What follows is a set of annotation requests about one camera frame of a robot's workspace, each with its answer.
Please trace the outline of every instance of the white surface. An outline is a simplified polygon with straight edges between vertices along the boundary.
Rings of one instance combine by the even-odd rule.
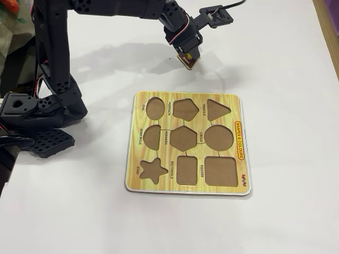
[[[220,2],[234,1],[179,4],[196,15]],[[47,160],[20,154],[0,199],[1,253],[339,253],[339,83],[312,1],[249,0],[230,14],[232,25],[202,30],[191,72],[159,22],[69,14],[88,116],[66,129],[74,147]],[[252,193],[127,192],[139,90],[238,94]]]

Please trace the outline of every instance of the black cable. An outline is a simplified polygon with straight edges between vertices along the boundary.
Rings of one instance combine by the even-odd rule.
[[[35,44],[35,67],[34,67],[34,80],[33,80],[33,92],[32,97],[35,97],[35,84],[38,79],[38,50],[37,46]]]
[[[212,13],[212,15],[218,13],[220,10],[226,10],[226,9],[230,9],[232,7],[236,7],[236,6],[239,6],[239,5],[242,5],[243,3],[245,3],[246,0],[242,0],[238,3],[235,3],[235,4],[230,4],[230,5],[226,5],[226,6],[223,6],[223,7],[220,7],[220,8],[217,8],[215,12]]]
[[[34,145],[35,140],[25,136],[1,136],[0,137],[0,147],[11,147],[11,146],[20,146],[20,147],[30,147]]]

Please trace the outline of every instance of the star cutout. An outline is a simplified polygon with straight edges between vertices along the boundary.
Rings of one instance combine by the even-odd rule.
[[[140,174],[141,179],[151,179],[154,184],[159,183],[159,177],[161,175],[166,175],[168,170],[166,168],[161,167],[161,160],[159,158],[155,158],[152,162],[141,161],[141,167],[144,171]]]

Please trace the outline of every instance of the wooden puzzle board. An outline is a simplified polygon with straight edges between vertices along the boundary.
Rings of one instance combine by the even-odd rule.
[[[139,92],[126,187],[148,193],[247,195],[251,182],[238,96]]]

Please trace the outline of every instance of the robotic arm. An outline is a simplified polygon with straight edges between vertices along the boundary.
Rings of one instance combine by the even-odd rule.
[[[45,134],[51,133],[48,130],[62,128],[87,114],[79,87],[70,74],[68,10],[81,15],[120,15],[160,20],[164,25],[167,42],[177,53],[198,59],[198,46],[203,41],[199,30],[207,25],[217,28],[233,22],[226,7],[219,5],[202,8],[200,15],[194,19],[175,0],[35,0],[32,13],[37,63],[52,95],[38,99],[27,94],[6,94],[0,107],[0,125],[8,133],[24,134],[34,137],[37,143],[46,143],[44,140],[47,141],[46,138],[49,139],[50,136]],[[73,145],[73,138],[66,136],[67,146]],[[59,148],[37,145],[36,149],[33,146],[29,150],[46,157],[67,147],[62,146],[62,143],[60,145]]]

